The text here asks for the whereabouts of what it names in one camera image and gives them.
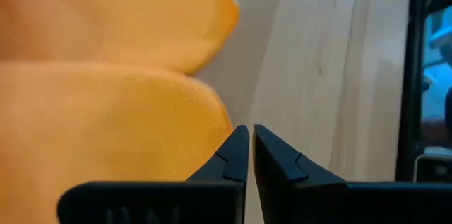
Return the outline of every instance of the black frame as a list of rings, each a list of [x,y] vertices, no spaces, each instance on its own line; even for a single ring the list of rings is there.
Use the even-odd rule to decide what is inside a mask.
[[[413,181],[415,159],[423,149],[420,122],[426,4],[427,0],[410,0],[395,174],[398,181]]]

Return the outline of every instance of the yellow fabric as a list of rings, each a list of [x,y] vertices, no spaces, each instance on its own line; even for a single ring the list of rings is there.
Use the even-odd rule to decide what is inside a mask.
[[[185,180],[232,131],[207,85],[162,69],[4,62],[0,93],[2,223],[57,223],[87,181]]]
[[[234,0],[0,0],[0,59],[108,61],[192,73],[237,20]]]

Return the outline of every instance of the light wood panel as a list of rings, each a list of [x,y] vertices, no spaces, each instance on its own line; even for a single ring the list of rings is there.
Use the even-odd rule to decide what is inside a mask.
[[[408,0],[239,0],[197,75],[235,124],[262,123],[346,179],[394,177]],[[247,223],[262,223],[250,166]]]

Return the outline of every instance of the black plastic tip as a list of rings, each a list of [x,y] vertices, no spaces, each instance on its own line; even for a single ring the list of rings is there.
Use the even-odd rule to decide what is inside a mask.
[[[239,126],[185,182],[79,185],[60,198],[60,223],[243,223],[248,150],[248,130]]]
[[[438,223],[452,186],[346,182],[261,125],[254,127],[255,175],[266,224]]]

